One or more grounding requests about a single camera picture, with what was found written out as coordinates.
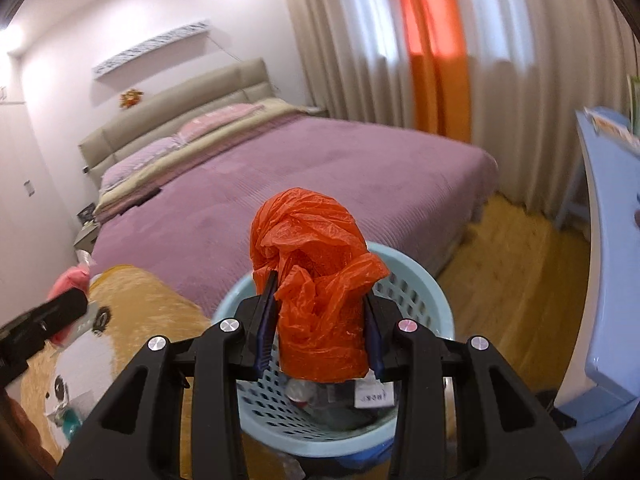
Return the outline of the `bed with purple cover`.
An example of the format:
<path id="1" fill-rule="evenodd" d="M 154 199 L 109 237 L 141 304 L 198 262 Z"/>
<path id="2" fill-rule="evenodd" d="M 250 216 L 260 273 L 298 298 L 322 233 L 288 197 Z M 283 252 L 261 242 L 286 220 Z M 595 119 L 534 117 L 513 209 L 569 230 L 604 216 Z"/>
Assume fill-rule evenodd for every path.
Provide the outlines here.
<path id="1" fill-rule="evenodd" d="M 306 188 L 335 198 L 362 235 L 435 271 L 495 192 L 477 146 L 414 130 L 291 114 L 108 220 L 94 272 L 149 271 L 213 315 L 250 270 L 250 224 L 268 198 Z"/>

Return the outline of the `orange plush toy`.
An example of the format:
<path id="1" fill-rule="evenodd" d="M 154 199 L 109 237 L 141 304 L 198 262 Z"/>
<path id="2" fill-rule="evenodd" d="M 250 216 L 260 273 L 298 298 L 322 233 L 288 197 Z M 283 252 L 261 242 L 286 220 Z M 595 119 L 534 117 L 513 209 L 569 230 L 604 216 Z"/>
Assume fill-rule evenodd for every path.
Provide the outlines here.
<path id="1" fill-rule="evenodd" d="M 142 100 L 143 92 L 136 88 L 130 88 L 119 96 L 119 107 L 122 110 L 128 110 L 128 108 L 137 105 Z"/>

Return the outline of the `pink pillow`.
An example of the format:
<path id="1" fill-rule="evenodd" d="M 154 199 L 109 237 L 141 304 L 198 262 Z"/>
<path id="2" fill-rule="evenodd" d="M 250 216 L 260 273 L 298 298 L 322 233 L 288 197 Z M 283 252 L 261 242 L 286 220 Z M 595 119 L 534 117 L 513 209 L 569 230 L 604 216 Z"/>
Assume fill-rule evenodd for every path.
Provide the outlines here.
<path id="1" fill-rule="evenodd" d="M 263 108 L 262 104 L 239 103 L 212 110 L 184 124 L 176 134 L 176 138 L 181 144 L 190 143 L 232 122 L 247 118 Z"/>

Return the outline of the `white wall shelf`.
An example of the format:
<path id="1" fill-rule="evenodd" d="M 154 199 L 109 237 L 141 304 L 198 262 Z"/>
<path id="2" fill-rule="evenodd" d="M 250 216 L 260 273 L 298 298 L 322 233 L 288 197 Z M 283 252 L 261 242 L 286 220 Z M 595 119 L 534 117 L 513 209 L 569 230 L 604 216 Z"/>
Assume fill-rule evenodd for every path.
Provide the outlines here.
<path id="1" fill-rule="evenodd" d="M 91 69 L 92 79 L 98 80 L 114 72 L 114 70 L 118 70 L 125 64 L 141 58 L 143 55 L 160 50 L 163 47 L 168 47 L 175 42 L 206 34 L 206 32 L 209 31 L 210 21 L 201 20 L 168 30 L 168 32 L 163 32 L 160 35 L 142 41 L 141 44 L 136 44 L 129 49 L 123 50 L 97 66 L 94 66 Z"/>

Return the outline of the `beige nightstand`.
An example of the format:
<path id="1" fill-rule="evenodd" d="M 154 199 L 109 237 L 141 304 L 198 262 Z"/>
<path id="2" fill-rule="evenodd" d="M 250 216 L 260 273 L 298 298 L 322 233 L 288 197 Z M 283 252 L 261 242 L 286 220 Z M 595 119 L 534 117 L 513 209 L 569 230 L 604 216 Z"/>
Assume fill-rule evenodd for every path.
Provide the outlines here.
<path id="1" fill-rule="evenodd" d="M 99 222 L 90 221 L 84 224 L 74 240 L 76 252 L 83 250 L 91 254 L 98 239 L 101 226 Z"/>

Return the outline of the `orange plastic bag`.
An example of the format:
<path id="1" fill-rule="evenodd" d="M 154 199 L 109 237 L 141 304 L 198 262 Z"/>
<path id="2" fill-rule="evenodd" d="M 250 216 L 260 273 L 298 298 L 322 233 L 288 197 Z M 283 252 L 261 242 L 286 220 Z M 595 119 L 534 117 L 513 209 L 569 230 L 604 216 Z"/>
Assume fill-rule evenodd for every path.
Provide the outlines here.
<path id="1" fill-rule="evenodd" d="M 306 188 L 272 196 L 250 227 L 250 261 L 258 292 L 278 274 L 285 375 L 319 384 L 367 375 L 362 300 L 390 270 L 343 205 Z"/>

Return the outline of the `beige curtain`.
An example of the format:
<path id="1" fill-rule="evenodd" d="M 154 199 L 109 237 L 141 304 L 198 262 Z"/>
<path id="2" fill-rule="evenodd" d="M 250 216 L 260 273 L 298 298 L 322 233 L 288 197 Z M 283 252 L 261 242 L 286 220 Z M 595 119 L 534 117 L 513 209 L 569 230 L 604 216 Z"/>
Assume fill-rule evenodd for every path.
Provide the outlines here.
<path id="1" fill-rule="evenodd" d="M 498 189 L 556 214 L 574 114 L 639 111 L 639 29 L 615 0 L 286 0 L 314 100 L 331 116 L 484 148 Z"/>

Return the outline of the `light blue desk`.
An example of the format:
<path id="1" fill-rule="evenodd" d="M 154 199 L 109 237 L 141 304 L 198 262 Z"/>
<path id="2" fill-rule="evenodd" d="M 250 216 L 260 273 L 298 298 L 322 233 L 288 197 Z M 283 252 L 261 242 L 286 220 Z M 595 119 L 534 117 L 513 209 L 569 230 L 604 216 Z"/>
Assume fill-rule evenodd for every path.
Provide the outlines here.
<path id="1" fill-rule="evenodd" d="M 639 159 L 579 112 L 589 192 L 590 267 L 576 344 L 554 406 L 574 419 L 564 437 L 586 469 L 639 403 Z"/>

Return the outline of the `purple pillow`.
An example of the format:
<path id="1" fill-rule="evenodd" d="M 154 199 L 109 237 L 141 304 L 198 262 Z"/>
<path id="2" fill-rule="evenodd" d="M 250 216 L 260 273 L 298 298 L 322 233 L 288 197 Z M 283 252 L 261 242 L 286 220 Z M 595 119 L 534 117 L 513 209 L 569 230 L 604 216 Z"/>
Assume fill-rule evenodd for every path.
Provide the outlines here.
<path id="1" fill-rule="evenodd" d="M 120 185 L 135 172 L 151 165 L 157 159 L 183 148 L 185 145 L 180 136 L 166 136 L 166 138 L 150 143 L 108 168 L 102 177 L 100 192 L 111 191 L 112 188 L 116 188 L 117 185 Z"/>

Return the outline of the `beige padded headboard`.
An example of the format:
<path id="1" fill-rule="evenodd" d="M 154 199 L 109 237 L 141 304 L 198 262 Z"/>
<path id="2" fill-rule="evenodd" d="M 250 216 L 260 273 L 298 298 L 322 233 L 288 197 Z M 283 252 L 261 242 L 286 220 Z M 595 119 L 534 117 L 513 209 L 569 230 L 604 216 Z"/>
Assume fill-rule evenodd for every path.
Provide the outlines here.
<path id="1" fill-rule="evenodd" d="M 171 136 L 198 115 L 229 104 L 273 98 L 267 65 L 261 58 L 217 68 L 183 81 L 90 133 L 78 144 L 82 172 L 99 185 L 104 172 L 159 138 Z"/>

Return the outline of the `small dark picture frame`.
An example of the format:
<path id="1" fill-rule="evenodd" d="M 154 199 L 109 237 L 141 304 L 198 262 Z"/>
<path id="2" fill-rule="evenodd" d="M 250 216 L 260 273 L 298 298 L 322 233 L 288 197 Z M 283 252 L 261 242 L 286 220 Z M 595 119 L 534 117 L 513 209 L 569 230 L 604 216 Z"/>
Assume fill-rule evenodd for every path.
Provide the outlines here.
<path id="1" fill-rule="evenodd" d="M 83 226 L 87 223 L 94 221 L 95 210 L 96 210 L 96 204 L 90 203 L 89 205 L 85 206 L 84 208 L 81 209 L 81 211 L 78 212 L 77 218 Z"/>

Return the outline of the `teal packet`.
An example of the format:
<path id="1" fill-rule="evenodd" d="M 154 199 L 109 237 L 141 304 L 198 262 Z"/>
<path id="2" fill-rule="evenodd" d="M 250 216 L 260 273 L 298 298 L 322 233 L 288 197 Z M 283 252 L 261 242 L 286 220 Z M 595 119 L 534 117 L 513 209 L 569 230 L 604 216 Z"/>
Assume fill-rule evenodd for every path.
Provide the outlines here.
<path id="1" fill-rule="evenodd" d="M 64 408 L 58 413 L 58 426 L 65 439 L 70 442 L 82 426 L 82 419 L 74 408 Z"/>

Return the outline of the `light blue perforated trash basket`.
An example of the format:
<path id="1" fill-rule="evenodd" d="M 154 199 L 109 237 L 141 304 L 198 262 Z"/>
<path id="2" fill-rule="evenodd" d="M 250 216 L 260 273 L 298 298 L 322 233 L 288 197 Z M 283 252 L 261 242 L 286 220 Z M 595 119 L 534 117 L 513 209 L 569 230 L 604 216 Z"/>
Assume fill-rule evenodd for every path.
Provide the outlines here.
<path id="1" fill-rule="evenodd" d="M 370 242 L 370 252 L 386 264 L 390 275 L 378 281 L 375 295 L 395 301 L 436 336 L 454 338 L 448 301 L 421 263 L 388 246 Z M 238 382 L 242 430 L 260 443 L 303 457 L 333 458 L 371 453 L 393 443 L 397 408 L 354 408 L 355 382 L 297 385 L 280 367 L 279 349 L 257 382 Z"/>

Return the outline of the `yellow bear blanket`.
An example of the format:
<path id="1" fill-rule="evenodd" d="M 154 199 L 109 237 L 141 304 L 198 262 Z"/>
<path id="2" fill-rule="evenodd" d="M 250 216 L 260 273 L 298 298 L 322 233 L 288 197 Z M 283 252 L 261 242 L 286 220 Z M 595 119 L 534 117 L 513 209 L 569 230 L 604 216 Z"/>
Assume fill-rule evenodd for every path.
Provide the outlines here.
<path id="1" fill-rule="evenodd" d="M 84 423 L 138 351 L 154 336 L 172 342 L 201 336 L 211 325 L 198 307 L 152 274 L 133 266 L 106 271 L 91 287 L 94 306 L 106 318 L 89 327 L 64 350 L 46 344 L 28 362 L 21 400 L 55 470 L 70 445 L 58 426 L 58 413 L 74 408 Z M 180 476 L 191 469 L 191 401 L 182 400 Z"/>

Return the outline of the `folded beige quilt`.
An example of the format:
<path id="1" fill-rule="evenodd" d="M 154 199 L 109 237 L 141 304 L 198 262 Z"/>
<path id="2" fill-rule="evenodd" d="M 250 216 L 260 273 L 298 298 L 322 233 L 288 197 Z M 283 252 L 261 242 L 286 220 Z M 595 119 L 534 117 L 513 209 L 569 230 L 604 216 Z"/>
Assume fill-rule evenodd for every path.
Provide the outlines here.
<path id="1" fill-rule="evenodd" d="M 137 203 L 143 196 L 157 188 L 161 188 L 180 174 L 193 169 L 216 155 L 258 136 L 262 130 L 273 127 L 284 118 L 318 112 L 317 107 L 293 105 L 277 98 L 261 100 L 264 108 L 247 118 L 239 119 L 230 125 L 221 127 L 205 136 L 187 143 L 151 165 L 135 172 L 116 188 L 105 193 L 100 192 L 98 204 L 94 211 L 96 220 L 107 222 L 116 214 Z"/>

